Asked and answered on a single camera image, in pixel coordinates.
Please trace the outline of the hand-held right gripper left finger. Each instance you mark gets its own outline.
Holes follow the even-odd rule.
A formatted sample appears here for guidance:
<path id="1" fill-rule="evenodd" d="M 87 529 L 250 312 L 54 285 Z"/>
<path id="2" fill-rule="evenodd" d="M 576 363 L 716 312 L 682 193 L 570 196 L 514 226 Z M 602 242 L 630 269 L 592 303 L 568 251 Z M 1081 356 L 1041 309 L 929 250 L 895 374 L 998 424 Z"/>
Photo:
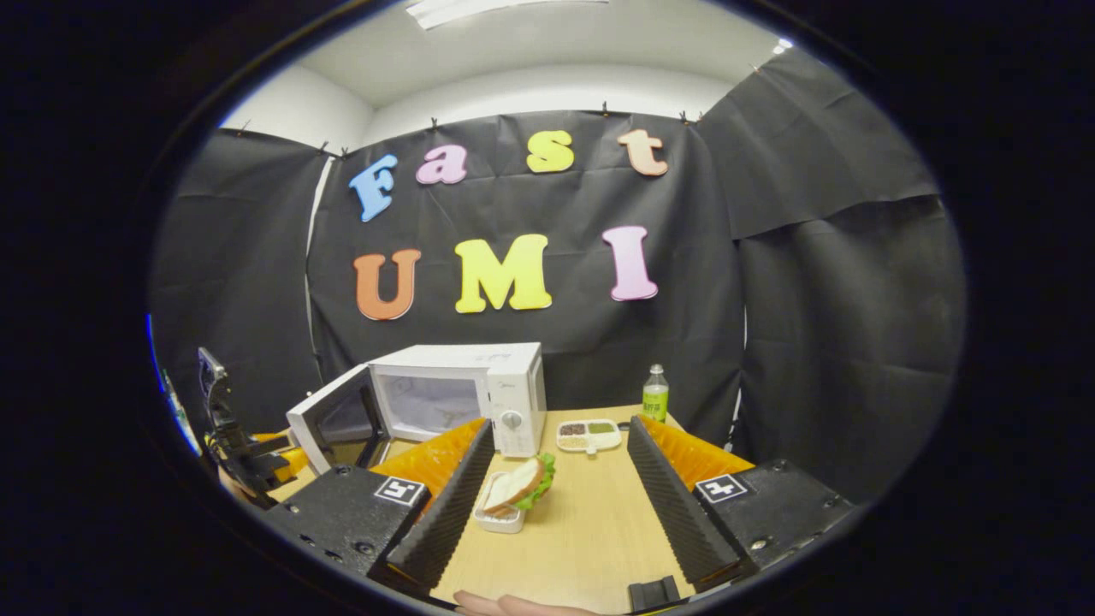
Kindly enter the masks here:
<path id="1" fill-rule="evenodd" d="M 494 455 L 492 425 L 474 418 L 373 468 L 337 465 L 266 518 L 333 568 L 425 597 L 453 557 Z"/>

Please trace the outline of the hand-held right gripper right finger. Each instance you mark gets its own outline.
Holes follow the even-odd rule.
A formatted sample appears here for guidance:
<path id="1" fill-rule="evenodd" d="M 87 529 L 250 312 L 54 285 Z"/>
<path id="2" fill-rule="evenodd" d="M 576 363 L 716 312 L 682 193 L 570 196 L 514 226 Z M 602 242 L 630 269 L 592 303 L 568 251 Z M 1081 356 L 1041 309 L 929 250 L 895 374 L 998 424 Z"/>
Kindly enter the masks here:
<path id="1" fill-rule="evenodd" d="M 786 561 L 856 509 L 789 460 L 754 465 L 646 416 L 630 419 L 627 453 L 696 591 Z"/>

